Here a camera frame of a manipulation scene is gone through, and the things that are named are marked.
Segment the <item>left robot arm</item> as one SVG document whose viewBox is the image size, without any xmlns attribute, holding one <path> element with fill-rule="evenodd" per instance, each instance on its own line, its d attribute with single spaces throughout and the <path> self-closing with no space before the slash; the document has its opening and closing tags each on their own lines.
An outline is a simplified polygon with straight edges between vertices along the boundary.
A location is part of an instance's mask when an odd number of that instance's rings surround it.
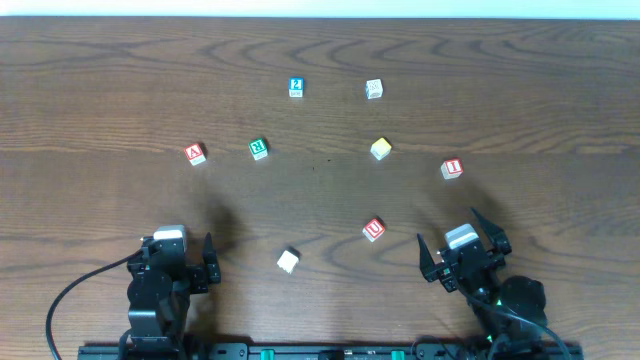
<svg viewBox="0 0 640 360">
<path fill-rule="evenodd" d="M 202 345 L 186 333 L 190 297 L 220 283 L 221 271 L 210 234 L 198 263 L 187 260 L 186 245 L 183 231 L 163 230 L 144 237 L 140 251 L 127 261 L 130 328 L 119 340 L 119 359 L 199 356 Z"/>
</svg>

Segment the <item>blue number 2 block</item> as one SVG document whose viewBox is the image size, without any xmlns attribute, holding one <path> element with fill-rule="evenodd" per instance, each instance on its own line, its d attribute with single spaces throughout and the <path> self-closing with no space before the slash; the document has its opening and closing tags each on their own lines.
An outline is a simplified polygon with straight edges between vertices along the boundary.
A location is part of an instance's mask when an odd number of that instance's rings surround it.
<svg viewBox="0 0 640 360">
<path fill-rule="evenodd" d="M 301 77 L 291 77 L 288 82 L 288 93 L 291 98 L 302 98 L 304 96 L 305 82 Z"/>
</svg>

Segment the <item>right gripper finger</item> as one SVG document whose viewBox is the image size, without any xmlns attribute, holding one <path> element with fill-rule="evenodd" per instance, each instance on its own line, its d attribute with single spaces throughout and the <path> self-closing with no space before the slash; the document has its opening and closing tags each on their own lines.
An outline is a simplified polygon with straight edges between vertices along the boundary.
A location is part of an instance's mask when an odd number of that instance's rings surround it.
<svg viewBox="0 0 640 360">
<path fill-rule="evenodd" d="M 420 233 L 417 233 L 416 238 L 419 245 L 419 269 L 424 279 L 427 282 L 432 283 L 439 278 L 439 268 L 433 261 L 424 237 Z"/>
<path fill-rule="evenodd" d="M 479 225 L 492 246 L 503 255 L 510 254 L 512 252 L 512 247 L 504 229 L 488 220 L 475 208 L 471 208 L 471 211 L 477 218 Z"/>
</svg>

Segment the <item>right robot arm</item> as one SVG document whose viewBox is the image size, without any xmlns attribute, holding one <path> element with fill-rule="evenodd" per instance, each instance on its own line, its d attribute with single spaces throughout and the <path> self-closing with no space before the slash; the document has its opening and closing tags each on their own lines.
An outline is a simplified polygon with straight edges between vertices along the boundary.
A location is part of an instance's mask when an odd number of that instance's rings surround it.
<svg viewBox="0 0 640 360">
<path fill-rule="evenodd" d="M 449 292 L 459 292 L 478 319 L 485 339 L 463 348 L 463 359 L 570 359 L 569 346 L 548 327 L 546 295 L 541 282 L 526 276 L 501 281 L 497 271 L 506 266 L 512 252 L 505 230 L 477 210 L 477 219 L 491 247 L 487 249 L 476 230 L 463 224 L 445 234 L 446 246 L 435 262 L 422 234 L 419 270 L 424 279 L 438 281 Z"/>
</svg>

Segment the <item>red letter I block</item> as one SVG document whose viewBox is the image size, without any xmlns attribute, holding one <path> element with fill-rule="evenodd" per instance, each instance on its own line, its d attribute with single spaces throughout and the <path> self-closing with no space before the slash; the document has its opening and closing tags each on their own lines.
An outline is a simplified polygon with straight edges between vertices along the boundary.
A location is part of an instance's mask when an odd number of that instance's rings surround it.
<svg viewBox="0 0 640 360">
<path fill-rule="evenodd" d="M 443 178 L 446 180 L 457 178 L 464 172 L 461 160 L 459 158 L 445 160 L 442 163 L 440 170 Z"/>
</svg>

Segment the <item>red letter A block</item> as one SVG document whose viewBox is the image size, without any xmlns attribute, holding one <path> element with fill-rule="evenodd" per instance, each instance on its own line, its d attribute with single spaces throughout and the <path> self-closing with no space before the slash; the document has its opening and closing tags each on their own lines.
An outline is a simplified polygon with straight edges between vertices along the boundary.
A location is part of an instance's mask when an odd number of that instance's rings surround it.
<svg viewBox="0 0 640 360">
<path fill-rule="evenodd" d="M 184 148 L 184 153 L 192 166 L 197 166 L 206 161 L 204 148 L 199 143 L 191 144 Z"/>
</svg>

